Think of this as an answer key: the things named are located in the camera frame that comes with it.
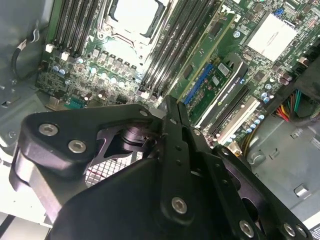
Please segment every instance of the connector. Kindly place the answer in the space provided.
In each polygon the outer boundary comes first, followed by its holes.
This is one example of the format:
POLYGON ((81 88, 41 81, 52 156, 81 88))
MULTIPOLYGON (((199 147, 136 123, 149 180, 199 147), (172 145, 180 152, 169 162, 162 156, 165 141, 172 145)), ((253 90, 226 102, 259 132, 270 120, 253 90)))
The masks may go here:
POLYGON ((249 98, 246 102, 245 107, 241 108, 240 111, 233 117, 229 124, 220 132, 220 137, 218 137, 218 143, 224 145, 228 139, 231 138, 241 125, 250 117, 251 114, 260 105, 258 101, 253 96, 249 98))

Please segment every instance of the motherboard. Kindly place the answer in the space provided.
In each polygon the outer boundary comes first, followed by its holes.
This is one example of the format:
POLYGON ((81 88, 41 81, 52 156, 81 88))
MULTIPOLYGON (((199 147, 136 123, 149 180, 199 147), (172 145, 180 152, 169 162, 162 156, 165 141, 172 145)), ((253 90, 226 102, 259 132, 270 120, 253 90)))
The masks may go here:
POLYGON ((36 86, 54 111, 172 95, 228 145, 316 57, 319 23, 317 0, 55 0, 36 86))

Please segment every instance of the green circuit board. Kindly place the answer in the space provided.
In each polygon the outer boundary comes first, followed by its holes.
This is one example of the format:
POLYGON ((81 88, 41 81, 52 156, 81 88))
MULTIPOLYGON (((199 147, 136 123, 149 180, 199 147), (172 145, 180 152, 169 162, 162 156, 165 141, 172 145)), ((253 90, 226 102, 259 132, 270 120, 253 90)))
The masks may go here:
MULTIPOLYGON (((109 9, 112 9, 117 1, 90 0, 92 8, 85 8, 84 0, 79 1, 78 5, 74 2, 54 1, 46 41, 54 48, 53 51, 43 53, 42 61, 46 63, 46 69, 39 74, 37 87, 50 96, 60 99, 67 109, 90 107, 90 103, 93 102, 94 106, 140 103, 146 107, 156 108, 161 99, 170 94, 178 101, 186 103, 190 122, 193 126, 197 126, 206 116, 205 113, 210 106, 219 104, 215 101, 235 74, 236 70, 226 62, 226 58, 234 54, 247 65, 247 72, 241 81, 238 81, 246 86, 245 89, 240 85, 238 88, 239 91, 240 89, 245 91, 245 94, 225 116, 219 125, 219 132, 229 125, 241 110, 241 104, 245 105, 251 97, 260 101, 260 105, 245 122, 250 122, 257 112, 263 115, 269 114, 270 112, 264 108, 266 102, 262 100, 261 92, 273 96, 283 88, 283 84, 278 82, 283 74, 298 76, 300 72, 296 71, 297 64, 303 61, 304 54, 313 47, 320 34, 320 4, 316 0, 222 0, 212 5, 211 11, 201 22, 195 36, 181 40, 182 36, 177 33, 184 24, 179 22, 179 19, 188 16, 184 11, 187 9, 192 11, 198 5, 199 9, 203 8, 210 0, 201 0, 197 3, 191 0, 173 0, 168 1, 165 10, 167 15, 163 15, 163 25, 159 27, 159 35, 153 40, 154 47, 150 48, 148 57, 142 60, 137 54, 136 46, 126 44, 123 39, 119 40, 119 36, 109 36, 104 39, 99 37, 100 13, 105 5, 110 4, 109 9), (62 39, 64 36, 61 32, 68 33, 67 30, 74 35, 78 34, 74 25, 68 24, 68 18, 62 17, 68 15, 69 8, 66 7, 68 4, 74 8, 75 15, 80 16, 74 18, 74 23, 81 21, 81 16, 85 20, 79 25, 80 31, 83 31, 79 37, 83 41, 83 48, 79 48, 78 52, 74 51, 76 54, 71 54, 66 60, 62 59, 62 52, 72 53, 72 51, 59 44, 57 36, 62 39), (275 59, 272 59, 273 55, 267 57, 268 48, 264 53, 254 49, 257 48, 257 40, 254 38, 260 33, 260 28, 267 25, 269 19, 283 24, 284 27, 279 30, 279 34, 281 31, 284 33, 294 31, 295 34, 292 39, 283 37, 288 43, 275 59), (183 46, 188 48, 185 49, 185 53, 183 52, 172 74, 163 74, 163 72, 170 73, 169 70, 173 67, 166 66, 166 61, 171 60, 165 58, 166 54, 169 56, 170 51, 177 49, 183 51, 183 46), (155 64, 157 60, 162 61, 163 68, 155 64), (201 79, 208 64, 212 69, 201 79), (163 89, 157 88, 155 91, 153 87, 157 86, 156 82, 148 83, 149 80, 145 79, 145 76, 156 76, 159 73, 166 77, 166 82, 158 85, 164 86, 163 89)), ((194 24, 197 23, 195 16, 190 16, 188 19, 194 21, 194 24)), ((66 37, 66 46, 72 41, 76 41, 75 46, 81 45, 80 40, 77 41, 77 37, 73 39, 71 34, 66 37)), ((281 45, 281 39, 278 39, 276 44, 281 45)), ((231 92, 219 111, 201 127, 204 133, 210 135, 210 127, 214 126, 220 115, 226 114, 224 110, 235 96, 237 92, 231 92)), ((236 132, 236 140, 240 141, 245 135, 246 132, 240 127, 236 132)))

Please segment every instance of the cpu socket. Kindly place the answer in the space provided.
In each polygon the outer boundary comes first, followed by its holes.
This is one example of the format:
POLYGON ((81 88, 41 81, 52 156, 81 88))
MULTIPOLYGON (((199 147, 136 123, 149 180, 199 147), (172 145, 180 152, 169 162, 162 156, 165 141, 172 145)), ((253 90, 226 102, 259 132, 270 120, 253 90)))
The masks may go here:
POLYGON ((144 63, 169 17, 170 6, 171 0, 104 0, 97 37, 130 45, 144 63))

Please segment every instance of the blue connector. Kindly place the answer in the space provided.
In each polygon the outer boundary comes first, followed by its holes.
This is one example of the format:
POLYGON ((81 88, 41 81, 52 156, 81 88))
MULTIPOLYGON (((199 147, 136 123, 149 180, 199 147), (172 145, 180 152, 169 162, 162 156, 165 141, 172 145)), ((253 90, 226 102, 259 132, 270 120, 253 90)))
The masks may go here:
POLYGON ((196 92, 198 91, 198 89, 200 88, 201 84, 204 82, 206 76, 208 75, 208 73, 211 71, 211 69, 213 69, 214 66, 212 66, 212 64, 208 63, 204 70, 203 73, 201 74, 201 76, 198 78, 198 80, 196 81, 196 83, 194 84, 193 88, 191 89, 191 91, 188 93, 188 95, 186 96, 186 98, 184 99, 183 103, 184 104, 188 104, 190 103, 191 99, 193 98, 193 96, 196 94, 196 92))

